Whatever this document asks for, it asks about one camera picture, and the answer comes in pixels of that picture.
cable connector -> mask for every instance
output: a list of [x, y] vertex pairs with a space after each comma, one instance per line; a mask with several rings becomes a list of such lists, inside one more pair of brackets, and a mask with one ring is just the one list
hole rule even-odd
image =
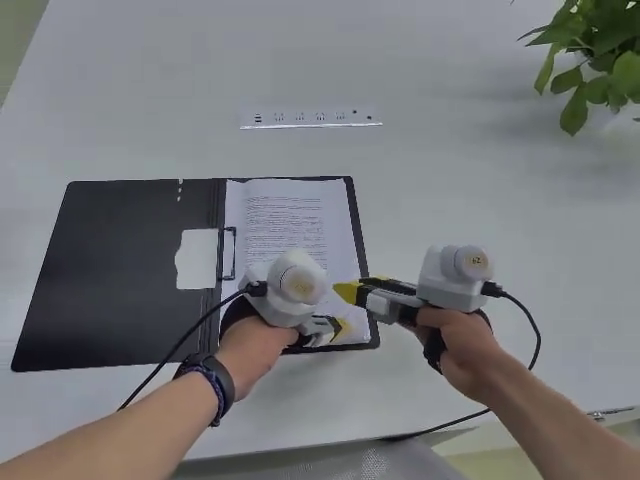
[[480, 293], [487, 297], [502, 298], [506, 292], [502, 288], [502, 285], [498, 285], [495, 282], [484, 282]]
[[266, 297], [268, 291], [267, 282], [251, 282], [247, 284], [247, 286], [245, 287], [245, 291], [252, 297]]

potted plant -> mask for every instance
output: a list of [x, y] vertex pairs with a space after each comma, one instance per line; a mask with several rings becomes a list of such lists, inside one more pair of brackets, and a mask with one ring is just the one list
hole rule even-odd
[[[573, 90], [560, 116], [569, 135], [585, 125], [590, 104], [606, 105], [614, 114], [636, 104], [640, 112], [640, 0], [565, 0], [551, 23], [519, 40], [533, 35], [527, 46], [550, 45], [534, 85], [541, 95], [553, 76], [556, 55], [578, 58], [577, 66], [556, 75], [550, 85], [554, 94]], [[640, 113], [633, 120], [640, 122]]]

black cable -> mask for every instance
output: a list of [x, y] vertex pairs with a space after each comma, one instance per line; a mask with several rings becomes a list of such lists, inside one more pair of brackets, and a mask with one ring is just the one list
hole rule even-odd
[[234, 293], [233, 295], [228, 296], [227, 298], [225, 298], [224, 300], [222, 300], [220, 303], [218, 303], [217, 305], [214, 305], [213, 307], [211, 307], [209, 310], [207, 310], [207, 312], [202, 315], [198, 321], [196, 323], [193, 324], [193, 326], [191, 326], [191, 328], [189, 328], [189, 330], [186, 331], [186, 333], [180, 337], [180, 340], [178, 340], [176, 342], [176, 344], [171, 347], [171, 350], [169, 350], [169, 353], [167, 353], [167, 355], [162, 359], [162, 361], [156, 366], [156, 368], [153, 369], [153, 371], [147, 376], [147, 378], [145, 378], [142, 383], [140, 385], [138, 385], [136, 387], [136, 389], [133, 391], [133, 393], [131, 393], [131, 395], [129, 395], [129, 398], [127, 398], [122, 405], [120, 405], [120, 407], [118, 408], [118, 411], [122, 410], [123, 408], [127, 407], [134, 398], [136, 398], [136, 396], [142, 391], [142, 389], [144, 387], [146, 387], [149, 382], [151, 380], [153, 380], [153, 377], [155, 377], [158, 372], [162, 369], [162, 367], [164, 367], [169, 360], [171, 360], [171, 357], [173, 357], [173, 355], [178, 351], [178, 349], [182, 346], [182, 344], [184, 342], [187, 341], [187, 339], [196, 331], [198, 330], [198, 328], [200, 328], [200, 325], [202, 325], [205, 320], [207, 318], [209, 318], [211, 315], [213, 315], [215, 312], [217, 312], [218, 310], [220, 310], [222, 307], [224, 307], [227, 303], [232, 302], [233, 300], [235, 300], [236, 298], [238, 298], [241, 295], [244, 295], [245, 293], [248, 293], [249, 290], [251, 289], [251, 287], [254, 287], [252, 285], [248, 285], [247, 288], [243, 288], [242, 290], [238, 290], [236, 293]]
[[[505, 292], [504, 290], [502, 290], [502, 287], [500, 287], [499, 285], [493, 282], [487, 282], [482, 290], [482, 293], [489, 297], [506, 298], [511, 303], [516, 305], [520, 310], [522, 310], [522, 312], [526, 315], [527, 320], [529, 320], [529, 324], [533, 329], [533, 333], [536, 336], [536, 346], [535, 346], [535, 349], [533, 350], [531, 361], [527, 366], [529, 370], [533, 370], [533, 367], [535, 367], [536, 363], [538, 362], [538, 356], [540, 355], [540, 348], [542, 347], [542, 334], [540, 333], [540, 329], [538, 328], [536, 321], [533, 319], [533, 315], [531, 315], [531, 312], [529, 311], [529, 309], [525, 307], [520, 300], [518, 300], [513, 295], [510, 295], [509, 293]], [[470, 415], [465, 415], [464, 417], [456, 418], [455, 420], [451, 420], [450, 422], [443, 423], [442, 425], [438, 425], [436, 427], [428, 428], [426, 430], [421, 430], [415, 433], [410, 433], [408, 435], [391, 437], [391, 438], [388, 438], [387, 440], [390, 440], [390, 441], [406, 440], [408, 438], [418, 437], [420, 435], [425, 435], [427, 433], [437, 432], [444, 428], [449, 428], [449, 427], [453, 427], [454, 425], [459, 425], [463, 422], [466, 422], [467, 420], [473, 420], [474, 418], [481, 417], [482, 415], [486, 415], [490, 411], [491, 410], [489, 410], [488, 408], [485, 408], [484, 410], [480, 410], [479, 412], [472, 413]]]

forearm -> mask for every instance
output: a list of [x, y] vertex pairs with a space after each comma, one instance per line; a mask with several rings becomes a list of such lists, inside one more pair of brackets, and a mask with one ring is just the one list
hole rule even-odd
[[167, 478], [217, 408], [211, 385], [190, 373], [116, 414], [0, 465], [0, 480]]
[[640, 452], [604, 429], [517, 361], [488, 380], [487, 405], [545, 480], [626, 480], [640, 472]]

metal clip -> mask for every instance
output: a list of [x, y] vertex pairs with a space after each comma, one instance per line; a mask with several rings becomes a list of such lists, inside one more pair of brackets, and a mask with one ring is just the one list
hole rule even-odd
[[617, 413], [623, 412], [631, 412], [635, 410], [636, 407], [623, 407], [623, 408], [613, 408], [611, 410], [594, 410], [593, 412], [588, 412], [587, 415], [593, 418], [596, 422], [604, 422], [607, 419], [608, 415], [615, 415]]

